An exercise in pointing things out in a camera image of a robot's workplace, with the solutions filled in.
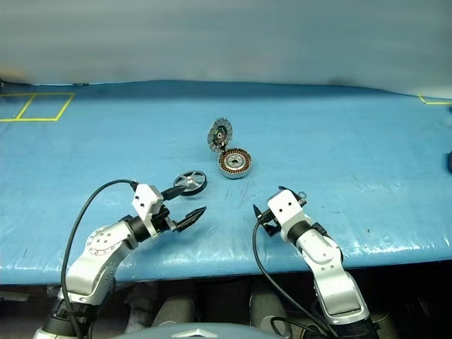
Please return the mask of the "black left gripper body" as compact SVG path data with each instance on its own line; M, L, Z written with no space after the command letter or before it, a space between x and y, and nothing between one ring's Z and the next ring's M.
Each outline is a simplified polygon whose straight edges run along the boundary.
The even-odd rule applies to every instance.
M159 236L163 232L177 230L177 223L170 218L170 211L162 204L158 213L151 217L151 235Z

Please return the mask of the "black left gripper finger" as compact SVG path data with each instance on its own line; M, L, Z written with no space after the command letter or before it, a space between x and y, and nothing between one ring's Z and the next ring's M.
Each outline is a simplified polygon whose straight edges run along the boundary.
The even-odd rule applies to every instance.
M172 199L181 196L184 193L185 188L185 186L174 186L164 190L161 193L163 201L171 201Z
M207 207L197 208L191 211L183 220L176 223L176 231L182 232L186 228L192 226L205 213Z

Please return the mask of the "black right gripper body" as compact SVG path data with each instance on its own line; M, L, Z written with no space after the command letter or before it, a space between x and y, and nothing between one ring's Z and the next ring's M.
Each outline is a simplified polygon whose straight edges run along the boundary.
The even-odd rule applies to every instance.
M262 212L262 222L259 222L259 224L264 228L269 237L280 233L280 224L270 209Z

